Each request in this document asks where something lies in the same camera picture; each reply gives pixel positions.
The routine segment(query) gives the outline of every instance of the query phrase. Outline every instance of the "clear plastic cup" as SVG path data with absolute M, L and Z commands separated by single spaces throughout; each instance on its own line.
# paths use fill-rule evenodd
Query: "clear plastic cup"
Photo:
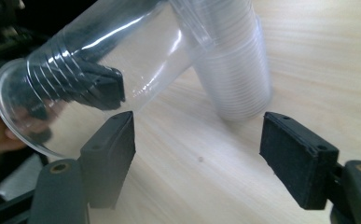
M 99 0 L 27 58 L 7 63 L 4 122 L 37 151 L 77 158 L 108 118 L 138 111 L 212 44 L 192 9 L 172 2 Z

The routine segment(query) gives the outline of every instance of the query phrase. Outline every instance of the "stack of plastic cups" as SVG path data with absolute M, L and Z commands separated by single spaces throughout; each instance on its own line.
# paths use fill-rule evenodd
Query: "stack of plastic cups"
M 194 63 L 218 115 L 244 120 L 262 112 L 271 80 L 259 20 L 248 0 L 189 1 L 215 48 Z

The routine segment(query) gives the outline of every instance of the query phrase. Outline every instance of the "wood grain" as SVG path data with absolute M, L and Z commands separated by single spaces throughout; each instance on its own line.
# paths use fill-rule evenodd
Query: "wood grain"
M 361 1 L 253 1 L 286 114 L 361 160 Z M 304 211 L 258 155 L 262 114 L 220 119 L 192 69 L 136 116 L 137 154 L 114 211 L 92 223 L 329 223 Z

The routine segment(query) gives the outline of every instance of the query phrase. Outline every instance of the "black mount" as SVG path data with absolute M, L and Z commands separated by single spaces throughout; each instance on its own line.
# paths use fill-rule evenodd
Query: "black mount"
M 337 163 L 340 151 L 288 116 L 267 112 L 260 154 L 306 210 L 333 202 L 331 223 L 361 224 L 361 161 Z
M 116 205 L 135 154 L 133 113 L 109 119 L 81 148 L 40 172 L 34 191 L 0 204 L 0 223 L 90 223 L 88 205 Z

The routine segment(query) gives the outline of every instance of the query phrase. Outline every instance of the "table surface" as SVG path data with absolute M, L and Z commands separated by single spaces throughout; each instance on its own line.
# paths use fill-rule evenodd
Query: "table surface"
M 254 0 L 273 96 L 296 119 L 361 160 L 361 1 Z M 259 156 L 263 114 L 225 122 L 192 69 L 135 118 L 137 153 L 114 211 L 92 223 L 329 223 L 298 207 Z

